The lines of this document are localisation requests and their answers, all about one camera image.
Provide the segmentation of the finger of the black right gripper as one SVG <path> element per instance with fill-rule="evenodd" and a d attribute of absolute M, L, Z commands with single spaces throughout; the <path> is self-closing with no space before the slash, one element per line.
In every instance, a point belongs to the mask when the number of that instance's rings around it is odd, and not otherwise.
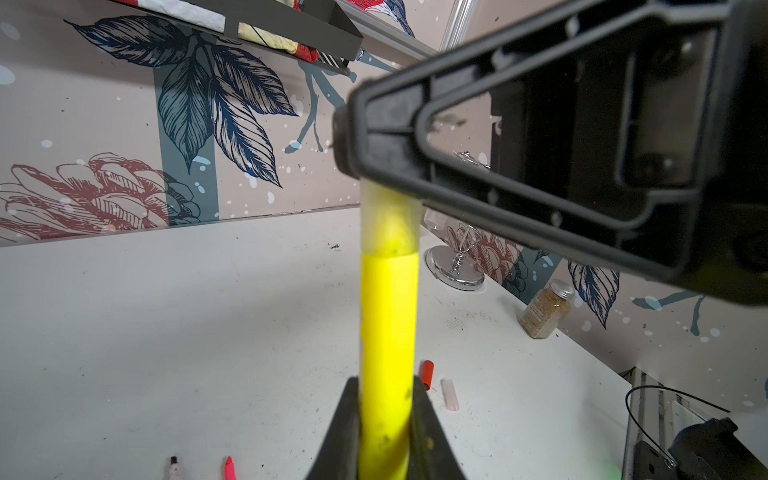
<path fill-rule="evenodd" d="M 502 31 L 568 2 L 356 88 L 334 116 L 339 169 L 493 233 L 568 257 L 503 227 L 498 192 L 509 181 L 495 169 L 502 117 L 493 98 L 491 64 Z M 490 168 L 464 163 L 454 151 L 467 151 Z"/>

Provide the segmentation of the clear translucent pen cap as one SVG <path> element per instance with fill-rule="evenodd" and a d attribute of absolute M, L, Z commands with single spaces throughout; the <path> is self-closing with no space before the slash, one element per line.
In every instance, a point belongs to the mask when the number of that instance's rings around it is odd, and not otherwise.
<path fill-rule="evenodd" d="M 371 180 L 361 181 L 363 254 L 399 257 L 419 251 L 422 203 Z"/>

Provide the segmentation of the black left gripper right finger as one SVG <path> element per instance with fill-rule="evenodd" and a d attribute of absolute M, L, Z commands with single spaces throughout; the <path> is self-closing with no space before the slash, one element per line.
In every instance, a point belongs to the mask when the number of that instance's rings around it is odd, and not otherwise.
<path fill-rule="evenodd" d="M 409 445 L 410 480 L 465 479 L 418 376 L 413 377 Z"/>

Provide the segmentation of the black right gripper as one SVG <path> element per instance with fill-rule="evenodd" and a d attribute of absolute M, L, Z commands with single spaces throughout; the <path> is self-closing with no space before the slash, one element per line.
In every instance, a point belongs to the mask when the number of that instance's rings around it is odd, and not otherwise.
<path fill-rule="evenodd" d="M 763 1 L 571 1 L 502 31 L 504 229 L 765 304 L 766 23 Z"/>

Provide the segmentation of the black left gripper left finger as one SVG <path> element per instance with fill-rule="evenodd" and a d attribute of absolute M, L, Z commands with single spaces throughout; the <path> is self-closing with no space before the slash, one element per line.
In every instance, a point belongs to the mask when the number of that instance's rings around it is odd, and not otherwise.
<path fill-rule="evenodd" d="M 306 480 L 355 480 L 360 445 L 359 379 L 350 377 Z"/>

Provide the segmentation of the yellow highlighter pen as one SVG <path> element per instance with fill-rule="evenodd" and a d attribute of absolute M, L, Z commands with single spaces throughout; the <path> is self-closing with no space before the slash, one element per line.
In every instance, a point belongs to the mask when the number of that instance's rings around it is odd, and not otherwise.
<path fill-rule="evenodd" d="M 361 252 L 360 479 L 404 479 L 409 461 L 419 251 Z"/>

